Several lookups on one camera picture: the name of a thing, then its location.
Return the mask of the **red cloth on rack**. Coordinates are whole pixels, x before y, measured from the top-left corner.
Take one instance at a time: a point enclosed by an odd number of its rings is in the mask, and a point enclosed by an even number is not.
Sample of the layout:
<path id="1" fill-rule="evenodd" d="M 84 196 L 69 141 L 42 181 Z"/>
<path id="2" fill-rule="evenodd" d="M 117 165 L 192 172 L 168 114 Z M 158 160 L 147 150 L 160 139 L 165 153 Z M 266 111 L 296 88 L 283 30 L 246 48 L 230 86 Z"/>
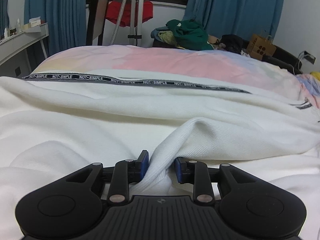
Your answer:
<path id="1" fill-rule="evenodd" d="M 121 8 L 122 1 L 114 0 L 112 1 L 107 8 L 106 16 L 105 18 L 116 24 Z M 143 13 L 142 13 L 142 22 L 146 22 L 153 18 L 153 3 L 148 0 L 144 0 L 143 3 Z M 121 27 L 129 27 L 131 23 L 131 2 L 127 2 L 125 4 L 123 16 L 121 18 L 120 26 Z"/>

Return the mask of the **black sofa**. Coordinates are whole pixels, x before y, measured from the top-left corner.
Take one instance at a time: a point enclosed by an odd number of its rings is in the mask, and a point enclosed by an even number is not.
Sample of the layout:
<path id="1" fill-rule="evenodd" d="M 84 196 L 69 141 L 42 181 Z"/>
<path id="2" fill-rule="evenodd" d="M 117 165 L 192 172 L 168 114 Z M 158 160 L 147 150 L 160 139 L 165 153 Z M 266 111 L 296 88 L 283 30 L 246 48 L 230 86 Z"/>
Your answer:
<path id="1" fill-rule="evenodd" d="M 236 35 L 223 35 L 221 38 L 210 35 L 208 42 L 214 49 L 244 54 L 278 66 L 293 75 L 302 74 L 302 63 L 297 57 L 258 35 L 253 35 L 251 41 L 246 41 Z"/>

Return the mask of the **blue curtain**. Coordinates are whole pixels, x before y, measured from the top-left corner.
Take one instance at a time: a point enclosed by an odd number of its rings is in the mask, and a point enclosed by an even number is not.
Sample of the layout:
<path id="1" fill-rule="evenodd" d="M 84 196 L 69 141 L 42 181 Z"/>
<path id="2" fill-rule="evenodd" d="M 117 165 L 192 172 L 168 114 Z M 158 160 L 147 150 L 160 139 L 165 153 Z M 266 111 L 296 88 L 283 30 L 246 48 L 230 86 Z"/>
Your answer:
<path id="1" fill-rule="evenodd" d="M 274 37 L 284 0 L 188 0 L 184 20 L 195 20 L 212 36 Z"/>
<path id="2" fill-rule="evenodd" d="M 54 55 L 86 44 L 86 0 L 25 0 L 24 21 L 48 23 L 48 53 Z"/>

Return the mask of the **right blue curtain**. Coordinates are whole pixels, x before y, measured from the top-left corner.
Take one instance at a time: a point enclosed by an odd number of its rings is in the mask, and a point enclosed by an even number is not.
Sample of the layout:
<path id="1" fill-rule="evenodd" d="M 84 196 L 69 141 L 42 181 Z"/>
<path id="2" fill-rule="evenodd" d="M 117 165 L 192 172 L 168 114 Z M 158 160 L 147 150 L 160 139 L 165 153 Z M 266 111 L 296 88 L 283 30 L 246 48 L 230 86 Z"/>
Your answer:
<path id="1" fill-rule="evenodd" d="M 274 37 L 284 0 L 188 0 L 184 20 L 195 20 L 212 36 Z"/>

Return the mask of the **brown paper bag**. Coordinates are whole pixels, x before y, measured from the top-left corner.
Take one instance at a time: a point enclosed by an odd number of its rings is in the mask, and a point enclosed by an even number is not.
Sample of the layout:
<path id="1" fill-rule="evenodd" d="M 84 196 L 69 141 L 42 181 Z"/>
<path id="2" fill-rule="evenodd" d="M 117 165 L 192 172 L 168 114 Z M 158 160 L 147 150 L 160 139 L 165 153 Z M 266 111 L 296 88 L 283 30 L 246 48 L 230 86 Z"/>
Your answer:
<path id="1" fill-rule="evenodd" d="M 247 53 L 250 57 L 260 61 L 265 55 L 272 56 L 276 51 L 276 46 L 272 41 L 273 39 L 271 35 L 262 37 L 260 35 L 253 34 L 246 49 Z"/>

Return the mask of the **pastel pink bed cover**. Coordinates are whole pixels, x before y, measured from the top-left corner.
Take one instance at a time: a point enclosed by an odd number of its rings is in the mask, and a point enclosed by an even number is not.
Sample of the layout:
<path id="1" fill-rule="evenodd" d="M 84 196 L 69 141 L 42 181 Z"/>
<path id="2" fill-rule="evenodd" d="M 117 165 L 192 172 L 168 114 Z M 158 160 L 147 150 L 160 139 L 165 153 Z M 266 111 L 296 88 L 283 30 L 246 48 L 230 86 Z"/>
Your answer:
<path id="1" fill-rule="evenodd" d="M 191 51 L 135 46 L 85 46 L 59 52 L 33 72 L 138 70 L 207 78 L 277 93 L 291 100 L 307 100 L 319 107 L 319 82 L 312 76 L 298 78 L 266 62 L 221 50 Z"/>

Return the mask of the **wall socket with charger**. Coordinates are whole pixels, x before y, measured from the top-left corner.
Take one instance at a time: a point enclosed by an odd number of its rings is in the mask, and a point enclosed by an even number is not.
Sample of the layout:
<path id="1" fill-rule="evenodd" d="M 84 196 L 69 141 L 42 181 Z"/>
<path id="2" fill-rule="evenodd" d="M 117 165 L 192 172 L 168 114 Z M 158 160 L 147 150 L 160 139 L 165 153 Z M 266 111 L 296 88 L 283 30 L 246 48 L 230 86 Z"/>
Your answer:
<path id="1" fill-rule="evenodd" d="M 310 62 L 311 64 L 315 64 L 316 57 L 308 53 L 306 50 L 301 52 L 298 56 L 298 60 L 301 61 L 302 59 L 305 59 L 306 61 Z"/>

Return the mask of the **silver tripod stand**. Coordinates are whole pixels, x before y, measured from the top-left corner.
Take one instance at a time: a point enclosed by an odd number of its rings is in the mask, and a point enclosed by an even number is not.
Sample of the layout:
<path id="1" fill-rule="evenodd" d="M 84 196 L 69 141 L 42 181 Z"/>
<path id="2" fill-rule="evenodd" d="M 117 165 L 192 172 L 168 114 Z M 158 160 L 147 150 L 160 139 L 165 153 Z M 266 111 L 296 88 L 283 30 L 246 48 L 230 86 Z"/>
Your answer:
<path id="1" fill-rule="evenodd" d="M 116 21 L 116 26 L 114 28 L 110 45 L 114 45 L 118 30 L 120 28 L 120 23 L 123 18 L 125 5 L 127 0 L 123 0 L 120 6 L 120 11 Z M 131 0 L 130 9 L 130 32 L 127 38 L 129 39 L 130 45 L 135 45 L 140 47 L 142 42 L 142 23 L 143 23 L 143 5 L 144 0 Z"/>

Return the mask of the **yellow plush pillow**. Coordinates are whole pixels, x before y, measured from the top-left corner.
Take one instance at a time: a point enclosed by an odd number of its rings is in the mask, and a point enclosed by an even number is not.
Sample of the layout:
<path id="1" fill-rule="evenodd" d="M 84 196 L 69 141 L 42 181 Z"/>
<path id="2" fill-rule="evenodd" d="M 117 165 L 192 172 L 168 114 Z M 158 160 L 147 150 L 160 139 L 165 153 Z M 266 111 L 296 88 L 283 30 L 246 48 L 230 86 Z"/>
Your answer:
<path id="1" fill-rule="evenodd" d="M 320 72 L 311 72 L 310 73 L 314 78 L 320 81 Z"/>

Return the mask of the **green hoodie pile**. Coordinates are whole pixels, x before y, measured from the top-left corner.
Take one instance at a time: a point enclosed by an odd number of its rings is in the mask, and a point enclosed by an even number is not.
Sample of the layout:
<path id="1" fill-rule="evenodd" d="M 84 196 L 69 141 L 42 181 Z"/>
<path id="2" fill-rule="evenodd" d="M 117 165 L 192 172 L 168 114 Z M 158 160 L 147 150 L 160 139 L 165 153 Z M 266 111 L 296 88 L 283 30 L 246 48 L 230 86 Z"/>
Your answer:
<path id="1" fill-rule="evenodd" d="M 202 25 L 194 20 L 170 20 L 164 27 L 154 29 L 151 38 L 180 49 L 195 51 L 214 49 L 209 43 L 209 35 Z"/>

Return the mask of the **white dressing table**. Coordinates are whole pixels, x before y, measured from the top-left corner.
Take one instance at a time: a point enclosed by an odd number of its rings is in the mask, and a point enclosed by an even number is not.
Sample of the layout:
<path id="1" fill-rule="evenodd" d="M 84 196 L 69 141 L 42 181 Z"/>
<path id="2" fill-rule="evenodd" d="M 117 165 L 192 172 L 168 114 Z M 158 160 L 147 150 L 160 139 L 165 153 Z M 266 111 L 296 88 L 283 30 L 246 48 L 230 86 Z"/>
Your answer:
<path id="1" fill-rule="evenodd" d="M 36 20 L 22 26 L 22 31 L 1 40 L 1 65 L 31 45 L 40 42 L 44 58 L 48 55 L 43 40 L 49 36 L 48 23 Z"/>

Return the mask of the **left blue curtain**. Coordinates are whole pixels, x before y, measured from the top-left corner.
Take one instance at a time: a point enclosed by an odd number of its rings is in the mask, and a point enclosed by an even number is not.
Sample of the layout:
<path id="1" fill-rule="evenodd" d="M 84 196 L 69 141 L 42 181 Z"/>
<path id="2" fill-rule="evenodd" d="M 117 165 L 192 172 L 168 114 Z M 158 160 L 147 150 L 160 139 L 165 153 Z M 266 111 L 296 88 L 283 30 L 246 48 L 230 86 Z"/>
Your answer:
<path id="1" fill-rule="evenodd" d="M 86 0 L 25 0 L 24 21 L 48 23 L 48 53 L 54 55 L 86 44 Z"/>

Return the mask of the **white sweatpants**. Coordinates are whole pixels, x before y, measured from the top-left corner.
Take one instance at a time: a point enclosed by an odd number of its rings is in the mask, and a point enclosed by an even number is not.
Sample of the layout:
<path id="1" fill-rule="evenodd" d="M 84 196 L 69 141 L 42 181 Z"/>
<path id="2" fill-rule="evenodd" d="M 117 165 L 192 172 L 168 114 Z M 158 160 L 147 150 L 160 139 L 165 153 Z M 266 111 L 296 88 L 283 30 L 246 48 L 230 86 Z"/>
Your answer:
<path id="1" fill-rule="evenodd" d="M 213 90 L 1 78 L 1 239 L 20 239 L 18 201 L 90 163 L 151 153 L 132 194 L 186 193 L 176 157 L 231 163 L 297 195 L 303 239 L 319 239 L 319 109 L 298 83 Z"/>

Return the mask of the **wavy frame mirror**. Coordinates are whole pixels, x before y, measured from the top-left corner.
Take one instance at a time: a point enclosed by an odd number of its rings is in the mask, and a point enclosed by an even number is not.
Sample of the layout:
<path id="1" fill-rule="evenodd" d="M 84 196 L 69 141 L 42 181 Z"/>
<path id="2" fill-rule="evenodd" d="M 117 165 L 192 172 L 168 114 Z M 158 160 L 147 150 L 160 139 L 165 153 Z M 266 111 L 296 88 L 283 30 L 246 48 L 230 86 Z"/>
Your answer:
<path id="1" fill-rule="evenodd" d="M 9 26 L 8 0 L 0 0 L 0 33 L 4 37 L 5 28 Z"/>

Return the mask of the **wooden chair back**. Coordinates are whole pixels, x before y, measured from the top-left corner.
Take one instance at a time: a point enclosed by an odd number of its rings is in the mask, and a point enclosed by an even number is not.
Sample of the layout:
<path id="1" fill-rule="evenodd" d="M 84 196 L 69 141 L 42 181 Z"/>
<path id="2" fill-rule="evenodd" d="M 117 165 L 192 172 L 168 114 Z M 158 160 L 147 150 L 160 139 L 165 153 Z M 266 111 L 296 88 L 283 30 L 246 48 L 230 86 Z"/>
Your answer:
<path id="1" fill-rule="evenodd" d="M 98 39 L 98 45 L 103 44 L 104 27 L 106 20 L 108 0 L 89 0 L 88 24 L 86 45 L 91 46 L 94 39 Z"/>

